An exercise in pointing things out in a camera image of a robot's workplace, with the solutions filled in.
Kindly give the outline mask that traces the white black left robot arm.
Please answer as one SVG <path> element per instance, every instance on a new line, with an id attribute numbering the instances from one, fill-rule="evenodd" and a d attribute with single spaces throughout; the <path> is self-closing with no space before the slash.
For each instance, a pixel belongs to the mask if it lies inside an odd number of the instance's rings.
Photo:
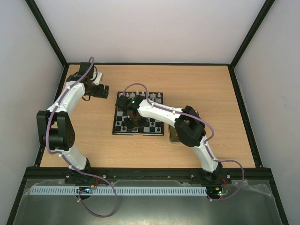
<path id="1" fill-rule="evenodd" d="M 50 155 L 63 158 L 69 169 L 80 173 L 89 171 L 90 162 L 75 145 L 75 130 L 70 117 L 80 99 L 108 97 L 109 86 L 101 84 L 102 77 L 94 66 L 94 58 L 90 57 L 66 79 L 65 87 L 54 103 L 36 115 L 40 144 Z"/>

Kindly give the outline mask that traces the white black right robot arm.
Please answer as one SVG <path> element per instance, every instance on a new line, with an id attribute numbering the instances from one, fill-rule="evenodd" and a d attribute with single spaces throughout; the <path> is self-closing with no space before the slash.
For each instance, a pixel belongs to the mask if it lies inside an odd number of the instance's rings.
<path id="1" fill-rule="evenodd" d="M 199 158 L 205 180 L 213 184 L 221 178 L 223 166 L 205 140 L 204 121 L 192 107 L 187 105 L 185 108 L 174 108 L 141 95 L 136 95 L 132 100 L 121 95 L 117 97 L 115 105 L 127 114 L 125 125 L 128 130 L 144 127 L 148 123 L 147 118 L 156 119 L 175 128 L 180 142 L 193 148 Z"/>

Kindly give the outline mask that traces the gold metal tin tray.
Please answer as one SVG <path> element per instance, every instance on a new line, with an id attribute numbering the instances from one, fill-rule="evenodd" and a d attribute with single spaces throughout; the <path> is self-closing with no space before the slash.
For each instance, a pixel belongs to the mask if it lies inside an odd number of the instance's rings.
<path id="1" fill-rule="evenodd" d="M 205 135 L 205 125 L 195 118 L 200 118 L 197 111 L 186 106 L 181 111 L 170 113 L 169 134 L 171 142 L 181 142 L 188 147 L 199 146 Z"/>

